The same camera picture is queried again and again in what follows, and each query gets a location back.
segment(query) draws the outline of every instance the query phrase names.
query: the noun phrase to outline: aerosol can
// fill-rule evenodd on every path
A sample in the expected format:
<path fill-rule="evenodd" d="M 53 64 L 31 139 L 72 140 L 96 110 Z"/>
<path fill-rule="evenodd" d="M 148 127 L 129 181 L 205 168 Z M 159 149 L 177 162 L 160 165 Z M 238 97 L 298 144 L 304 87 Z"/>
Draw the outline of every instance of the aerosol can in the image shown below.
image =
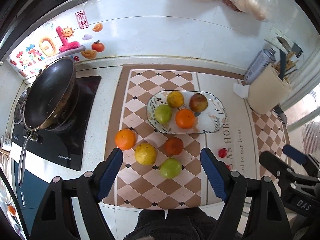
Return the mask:
<path fill-rule="evenodd" d="M 275 62 L 275 53 L 276 51 L 273 48 L 260 51 L 256 60 L 251 64 L 244 75 L 244 82 L 246 84 L 251 84 L 271 62 Z"/>

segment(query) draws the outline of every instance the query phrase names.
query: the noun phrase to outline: beige container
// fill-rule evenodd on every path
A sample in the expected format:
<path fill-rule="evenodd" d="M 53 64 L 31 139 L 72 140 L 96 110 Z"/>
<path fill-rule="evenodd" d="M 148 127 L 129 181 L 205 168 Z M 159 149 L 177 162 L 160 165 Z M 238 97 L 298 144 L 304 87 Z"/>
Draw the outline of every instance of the beige container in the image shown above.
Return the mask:
<path fill-rule="evenodd" d="M 248 103 L 257 114 L 266 114 L 291 91 L 287 81 L 269 64 L 249 87 Z"/>

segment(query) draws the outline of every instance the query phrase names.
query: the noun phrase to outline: black pan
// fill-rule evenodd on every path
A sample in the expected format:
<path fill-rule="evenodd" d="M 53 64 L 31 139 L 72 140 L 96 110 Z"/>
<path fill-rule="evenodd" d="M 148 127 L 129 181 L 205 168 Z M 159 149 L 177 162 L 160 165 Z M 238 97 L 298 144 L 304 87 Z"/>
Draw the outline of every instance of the black pan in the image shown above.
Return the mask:
<path fill-rule="evenodd" d="M 70 57 L 52 62 L 32 84 L 23 106 L 23 122 L 29 131 L 19 161 L 18 183 L 21 187 L 25 170 L 26 150 L 39 129 L 45 129 L 59 119 L 67 106 L 76 82 L 76 69 Z"/>

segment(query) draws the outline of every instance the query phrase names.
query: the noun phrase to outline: power outlet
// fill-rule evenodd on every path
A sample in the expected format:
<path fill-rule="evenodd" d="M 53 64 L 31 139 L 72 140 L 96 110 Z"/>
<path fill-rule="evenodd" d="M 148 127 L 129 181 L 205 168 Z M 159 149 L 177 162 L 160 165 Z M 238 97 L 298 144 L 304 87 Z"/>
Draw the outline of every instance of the power outlet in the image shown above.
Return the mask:
<path fill-rule="evenodd" d="M 283 50 L 284 52 L 287 52 L 286 49 L 281 45 L 281 43 L 278 41 L 277 36 L 284 38 L 292 48 L 293 42 L 288 39 L 287 36 L 285 36 L 281 31 L 279 31 L 276 27 L 272 27 L 269 34 L 266 36 L 265 41 L 269 42 L 271 45 L 277 47 L 278 49 Z"/>

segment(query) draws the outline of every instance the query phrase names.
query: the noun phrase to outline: plate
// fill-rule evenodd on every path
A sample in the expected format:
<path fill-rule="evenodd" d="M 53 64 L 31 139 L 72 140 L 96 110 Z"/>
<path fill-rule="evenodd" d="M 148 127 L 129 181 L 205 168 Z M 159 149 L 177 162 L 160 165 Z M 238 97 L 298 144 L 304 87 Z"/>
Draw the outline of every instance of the plate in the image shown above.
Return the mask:
<path fill-rule="evenodd" d="M 160 91 L 152 96 L 147 104 L 147 117 L 150 125 L 157 129 L 161 133 L 173 133 L 173 134 L 192 134 L 192 133 L 216 133 L 219 131 L 226 119 L 226 111 L 221 101 L 211 93 L 198 92 L 198 91 L 180 91 L 184 96 L 185 104 L 178 108 L 172 108 L 172 118 L 166 124 L 160 124 L 155 119 L 155 109 L 159 105 L 167 105 L 167 96 L 172 90 Z M 190 109 L 190 98 L 200 93 L 204 95 L 208 100 L 208 107 L 201 113 L 195 113 L 195 124 L 190 129 L 183 129 L 177 126 L 175 122 L 176 113 L 184 108 Z"/>

